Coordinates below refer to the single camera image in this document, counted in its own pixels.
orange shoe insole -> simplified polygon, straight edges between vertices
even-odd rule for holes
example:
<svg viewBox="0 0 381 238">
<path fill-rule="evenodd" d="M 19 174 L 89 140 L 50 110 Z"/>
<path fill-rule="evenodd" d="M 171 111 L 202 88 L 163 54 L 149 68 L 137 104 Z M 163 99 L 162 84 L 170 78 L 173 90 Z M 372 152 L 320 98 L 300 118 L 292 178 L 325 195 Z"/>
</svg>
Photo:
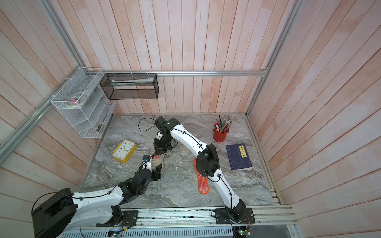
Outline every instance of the orange shoe insole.
<svg viewBox="0 0 381 238">
<path fill-rule="evenodd" d="M 203 177 L 196 169 L 196 158 L 194 158 L 194 169 L 197 173 L 197 179 L 199 180 L 199 191 L 201 194 L 207 194 L 209 191 L 208 181 L 206 177 Z"/>
</svg>

wooden wall panel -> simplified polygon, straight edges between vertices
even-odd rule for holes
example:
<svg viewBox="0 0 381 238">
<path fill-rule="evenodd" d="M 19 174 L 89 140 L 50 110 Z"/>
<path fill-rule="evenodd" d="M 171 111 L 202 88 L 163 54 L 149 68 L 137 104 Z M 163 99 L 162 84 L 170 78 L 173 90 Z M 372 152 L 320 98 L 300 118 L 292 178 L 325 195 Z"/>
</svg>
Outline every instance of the wooden wall panel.
<svg viewBox="0 0 381 238">
<path fill-rule="evenodd" d="M 307 1 L 250 115 L 305 237 L 381 230 L 380 11 L 380 0 Z"/>
<path fill-rule="evenodd" d="M 101 9 L 93 7 L 95 12 Z M 98 30 L 105 29 L 104 19 L 96 20 Z M 111 40 L 109 35 L 101 35 L 100 39 Z M 0 143 L 76 66 L 38 0 L 1 1 Z M 94 139 L 82 139 L 51 109 L 0 168 L 2 235 L 14 236 L 15 230 L 22 227 L 18 234 L 32 237 L 30 210 L 34 201 L 63 188 L 75 191 L 96 143 Z M 44 196 L 37 205 L 49 197 Z"/>
<path fill-rule="evenodd" d="M 88 67 L 231 70 L 266 67 L 294 0 L 52 3 Z M 245 112 L 257 82 L 163 77 L 158 99 L 118 100 L 117 113 Z"/>
</svg>

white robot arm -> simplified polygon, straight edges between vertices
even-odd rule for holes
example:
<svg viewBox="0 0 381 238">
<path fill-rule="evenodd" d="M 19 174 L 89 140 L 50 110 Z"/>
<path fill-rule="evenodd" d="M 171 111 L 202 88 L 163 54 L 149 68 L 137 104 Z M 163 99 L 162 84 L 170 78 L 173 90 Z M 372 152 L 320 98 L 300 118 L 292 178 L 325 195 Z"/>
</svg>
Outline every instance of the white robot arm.
<svg viewBox="0 0 381 238">
<path fill-rule="evenodd" d="M 222 174 L 216 147 L 198 140 L 175 118 L 166 121 L 159 117 L 155 126 L 160 130 L 154 139 L 155 152 L 151 156 L 143 156 L 142 164 L 132 178 L 113 188 L 94 192 L 71 193 L 69 188 L 58 191 L 32 211 L 35 238 L 56 237 L 65 230 L 85 225 L 120 225 L 124 214 L 119 205 L 134 200 L 146 191 L 150 182 L 160 179 L 162 165 L 152 169 L 151 158 L 171 150 L 173 139 L 192 152 L 196 157 L 197 171 L 213 182 L 230 212 L 231 220 L 240 222 L 246 206 Z"/>
</svg>

gray marble surface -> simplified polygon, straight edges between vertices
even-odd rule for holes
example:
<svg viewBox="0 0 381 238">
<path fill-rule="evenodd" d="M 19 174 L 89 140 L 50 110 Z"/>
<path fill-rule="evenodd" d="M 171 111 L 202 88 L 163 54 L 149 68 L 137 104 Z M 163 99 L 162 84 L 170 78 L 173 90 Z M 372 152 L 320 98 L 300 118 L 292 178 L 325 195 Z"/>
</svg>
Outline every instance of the gray marble surface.
<svg viewBox="0 0 381 238">
<path fill-rule="evenodd" d="M 261 169 L 257 151 L 251 140 L 246 116 L 226 115 L 232 118 L 226 140 L 222 143 L 213 140 L 214 115 L 164 115 L 168 120 L 175 117 L 184 127 L 201 141 L 213 143 L 217 148 L 220 166 L 226 180 L 246 205 L 273 204 L 271 193 Z M 144 117 L 159 116 L 116 116 L 111 119 L 98 153 L 85 178 L 82 192 L 89 192 L 115 186 L 134 175 L 139 168 L 143 155 L 149 155 L 156 136 L 157 128 L 142 132 L 138 122 Z M 153 126 L 153 120 L 144 119 L 142 130 Z M 121 163 L 111 156 L 115 146 L 128 139 L 137 144 L 137 149 L 127 163 Z M 232 171 L 230 169 L 225 145 L 245 143 L 253 164 L 252 170 Z M 182 156 L 177 148 L 164 156 L 162 178 L 153 181 L 147 191 L 134 201 L 121 205 L 121 208 L 163 208 L 193 206 L 223 206 L 223 201 L 214 185 L 208 181 L 209 192 L 200 194 L 194 168 L 194 156 Z"/>
</svg>

book cover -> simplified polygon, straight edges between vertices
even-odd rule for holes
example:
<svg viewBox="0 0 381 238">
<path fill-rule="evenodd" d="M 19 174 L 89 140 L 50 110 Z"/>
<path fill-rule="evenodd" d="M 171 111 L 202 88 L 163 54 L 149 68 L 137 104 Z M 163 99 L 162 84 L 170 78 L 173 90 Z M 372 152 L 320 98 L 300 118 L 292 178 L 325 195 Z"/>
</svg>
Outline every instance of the book cover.
<svg viewBox="0 0 381 238">
<path fill-rule="evenodd" d="M 229 157 L 230 168 L 232 170 L 250 170 L 252 164 L 247 154 L 245 144 L 235 144 L 226 146 L 227 156 Z"/>
</svg>

